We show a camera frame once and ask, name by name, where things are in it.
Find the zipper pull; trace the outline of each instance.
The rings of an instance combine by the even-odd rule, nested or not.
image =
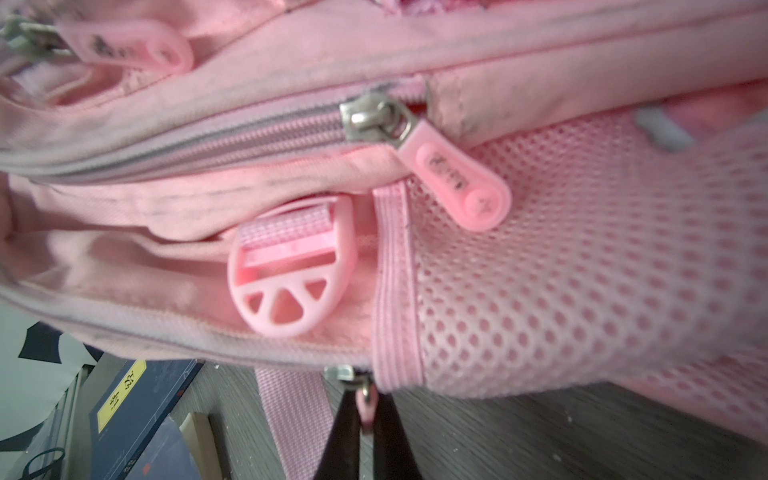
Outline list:
[[[8,46],[31,62],[76,57],[85,63],[182,74],[192,69],[189,41],[158,20],[56,22],[9,15],[0,30]]]
[[[395,147],[401,162],[461,227],[482,232],[507,217],[509,186],[395,98],[371,91],[339,108],[347,140],[385,141]]]

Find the bag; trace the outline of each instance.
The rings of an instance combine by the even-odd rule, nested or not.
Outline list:
[[[2,10],[5,302],[119,356],[609,380],[768,440],[765,0]]]

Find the yellow label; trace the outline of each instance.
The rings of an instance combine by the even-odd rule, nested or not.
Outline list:
[[[98,410],[98,413],[96,414],[96,418],[98,419],[99,433],[101,433],[101,430],[104,430],[104,427],[107,426],[107,423],[110,421],[118,408],[120,408],[120,406],[123,404],[123,401],[125,400],[125,397],[128,396],[128,393],[131,393],[134,385],[136,385],[136,382],[138,382],[139,378],[141,378],[141,375],[146,369],[146,361],[136,360],[131,366],[131,369],[128,370],[128,373],[126,373],[123,379],[120,381],[118,386],[114,387],[112,394],[109,395],[107,401],[104,403],[104,405],[101,406],[101,408]]]

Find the wood grain surface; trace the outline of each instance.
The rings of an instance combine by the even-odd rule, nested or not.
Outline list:
[[[328,385],[332,405],[340,391]],[[425,480],[763,480],[768,451],[613,385],[492,400],[395,395]],[[229,480],[281,480],[253,371],[206,364],[171,413],[210,416]],[[371,480],[363,439],[361,478]]]

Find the buckle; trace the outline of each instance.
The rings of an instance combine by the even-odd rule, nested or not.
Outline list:
[[[356,265],[352,199],[314,197],[240,225],[227,282],[251,328],[289,337],[309,331],[333,311]]]

